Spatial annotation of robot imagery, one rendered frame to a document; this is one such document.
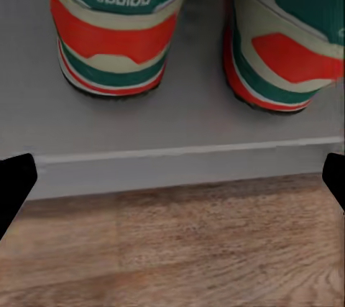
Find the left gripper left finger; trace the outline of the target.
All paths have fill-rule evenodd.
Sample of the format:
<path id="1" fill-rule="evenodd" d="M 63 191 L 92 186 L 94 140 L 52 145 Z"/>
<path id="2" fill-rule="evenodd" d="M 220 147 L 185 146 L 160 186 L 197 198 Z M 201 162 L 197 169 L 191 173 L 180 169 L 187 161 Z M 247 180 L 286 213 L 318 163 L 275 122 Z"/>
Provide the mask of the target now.
<path id="1" fill-rule="evenodd" d="M 36 180 L 36 166 L 30 153 L 0 161 L 0 239 Z"/>

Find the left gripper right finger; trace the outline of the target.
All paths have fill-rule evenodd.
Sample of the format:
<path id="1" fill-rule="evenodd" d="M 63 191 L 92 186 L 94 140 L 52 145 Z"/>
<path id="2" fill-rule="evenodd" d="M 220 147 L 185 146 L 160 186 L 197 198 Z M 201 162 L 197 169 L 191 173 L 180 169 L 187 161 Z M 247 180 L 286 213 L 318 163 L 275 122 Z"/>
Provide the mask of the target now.
<path id="1" fill-rule="evenodd" d="M 328 153 L 322 178 L 345 210 L 345 156 Z"/>

